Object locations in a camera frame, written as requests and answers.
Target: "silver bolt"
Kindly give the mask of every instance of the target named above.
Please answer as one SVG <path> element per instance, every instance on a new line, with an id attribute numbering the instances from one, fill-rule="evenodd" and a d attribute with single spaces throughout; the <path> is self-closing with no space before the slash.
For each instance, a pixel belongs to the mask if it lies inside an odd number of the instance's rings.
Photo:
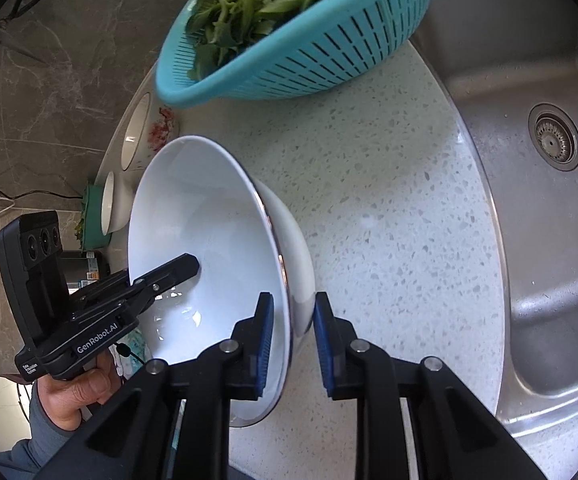
<path id="1" fill-rule="evenodd" d="M 239 343 L 235 339 L 225 339 L 222 343 L 220 343 L 220 350 L 222 350 L 225 354 L 230 354 L 235 352 L 239 346 Z"/>
<path id="2" fill-rule="evenodd" d="M 369 348 L 371 348 L 371 343 L 365 341 L 364 339 L 354 339 L 351 341 L 351 348 L 361 354 L 362 352 L 366 352 Z"/>
<path id="3" fill-rule="evenodd" d="M 162 370 L 165 369 L 166 362 L 162 359 L 152 359 L 147 364 L 144 365 L 144 369 L 147 374 L 158 375 Z"/>
<path id="4" fill-rule="evenodd" d="M 442 361 L 437 357 L 427 357 L 424 360 L 424 367 L 432 372 L 437 372 L 442 369 Z"/>

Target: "white bowl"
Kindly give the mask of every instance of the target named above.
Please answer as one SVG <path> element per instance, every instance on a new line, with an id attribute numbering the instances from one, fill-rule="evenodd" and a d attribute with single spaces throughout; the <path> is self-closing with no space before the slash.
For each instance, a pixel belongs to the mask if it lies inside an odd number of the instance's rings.
<path id="1" fill-rule="evenodd" d="M 277 404 L 315 295 L 302 233 L 271 190 L 257 186 L 216 142 L 181 137 L 144 173 L 129 226 L 131 280 L 183 253 L 200 261 L 198 276 L 163 293 L 140 317 L 154 357 L 170 364 L 196 358 L 253 315 L 260 292 L 273 295 L 266 387 L 255 402 L 232 401 L 236 427 L 255 424 Z"/>
<path id="2" fill-rule="evenodd" d="M 170 140 L 180 134 L 179 119 L 155 92 L 146 92 L 135 105 L 124 134 L 120 165 L 124 171 L 144 170 Z"/>
<path id="3" fill-rule="evenodd" d="M 121 174 L 109 172 L 102 192 L 100 221 L 102 234 L 113 233 L 127 225 L 135 192 Z"/>

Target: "sink basin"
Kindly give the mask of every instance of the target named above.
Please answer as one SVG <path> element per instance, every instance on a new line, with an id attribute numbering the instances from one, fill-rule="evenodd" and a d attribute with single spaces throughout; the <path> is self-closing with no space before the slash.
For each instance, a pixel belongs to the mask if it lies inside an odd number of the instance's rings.
<path id="1" fill-rule="evenodd" d="M 412 39 L 470 133 L 507 273 L 498 418 L 519 436 L 578 413 L 578 8 L 431 0 Z"/>

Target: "gray sleeve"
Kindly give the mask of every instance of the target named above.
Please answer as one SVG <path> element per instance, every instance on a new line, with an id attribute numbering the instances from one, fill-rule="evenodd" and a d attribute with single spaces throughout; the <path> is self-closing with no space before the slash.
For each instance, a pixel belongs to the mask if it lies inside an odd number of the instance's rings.
<path id="1" fill-rule="evenodd" d="M 31 439 L 19 441 L 11 451 L 0 452 L 0 472 L 6 480 L 32 480 L 73 434 L 51 422 L 40 403 L 35 384 L 29 405 L 29 424 Z"/>

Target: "sink drain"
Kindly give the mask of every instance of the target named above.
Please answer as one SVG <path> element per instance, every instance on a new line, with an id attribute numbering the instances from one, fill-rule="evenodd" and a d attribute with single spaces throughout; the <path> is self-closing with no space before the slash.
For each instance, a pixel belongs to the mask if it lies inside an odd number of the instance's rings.
<path id="1" fill-rule="evenodd" d="M 560 108 L 549 104 L 534 107 L 529 131 L 533 145 L 550 166 L 560 171 L 578 166 L 578 129 Z"/>

